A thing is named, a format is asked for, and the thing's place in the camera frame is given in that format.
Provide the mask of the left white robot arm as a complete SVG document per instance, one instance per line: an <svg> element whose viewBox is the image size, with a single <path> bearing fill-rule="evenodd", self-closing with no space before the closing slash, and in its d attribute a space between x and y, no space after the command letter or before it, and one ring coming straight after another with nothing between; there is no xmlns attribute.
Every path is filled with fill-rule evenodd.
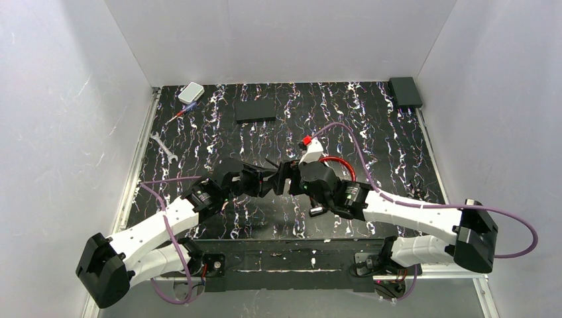
<svg viewBox="0 0 562 318"><path fill-rule="evenodd" d="M235 158L193 177L193 184L171 204L137 225L108 237L90 237L76 275L96 305L105 309L121 300L135 284L169 272L184 271L188 283L213 271L215 260L190 239L175 236L214 216L234 197L264 197L282 191L279 165L263 168Z"/></svg>

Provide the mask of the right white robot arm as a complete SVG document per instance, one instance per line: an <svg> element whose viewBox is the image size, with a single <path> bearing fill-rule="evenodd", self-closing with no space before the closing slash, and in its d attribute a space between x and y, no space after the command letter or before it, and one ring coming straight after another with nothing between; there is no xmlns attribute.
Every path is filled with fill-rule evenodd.
<svg viewBox="0 0 562 318"><path fill-rule="evenodd" d="M498 226L481 204L448 207L416 201L370 185L342 180L324 163L283 162L267 179L275 194L304 194L315 203L312 217L332 212L343 219L383 222L422 232L420 237L389 237L371 268L409 268L424 263L454 263L466 270L489 274L494 265Z"/></svg>

